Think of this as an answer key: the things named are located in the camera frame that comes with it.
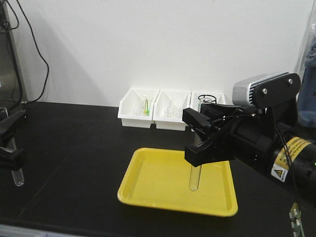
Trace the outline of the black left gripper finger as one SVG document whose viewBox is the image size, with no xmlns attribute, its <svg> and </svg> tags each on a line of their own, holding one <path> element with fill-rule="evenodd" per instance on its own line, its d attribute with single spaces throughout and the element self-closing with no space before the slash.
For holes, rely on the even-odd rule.
<svg viewBox="0 0 316 237">
<path fill-rule="evenodd" d="M 13 137 L 16 131 L 26 122 L 26 112 L 17 111 L 0 122 L 0 139 L 2 141 Z"/>
<path fill-rule="evenodd" d="M 3 169 L 17 171 L 25 164 L 25 150 L 12 150 L 0 148 L 0 167 Z"/>
</svg>

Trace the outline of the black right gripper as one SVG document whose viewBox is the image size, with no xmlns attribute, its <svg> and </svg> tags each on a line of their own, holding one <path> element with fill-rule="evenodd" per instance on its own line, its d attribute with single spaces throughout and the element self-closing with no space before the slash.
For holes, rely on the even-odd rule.
<svg viewBox="0 0 316 237">
<path fill-rule="evenodd" d="M 272 166 L 273 150 L 277 147 L 276 119 L 271 107 L 222 104 L 203 105 L 201 113 L 186 108 L 186 123 L 199 138 L 208 138 L 185 147 L 185 160 L 193 164 L 194 153 L 203 164 L 238 159 L 254 170 Z"/>
</svg>

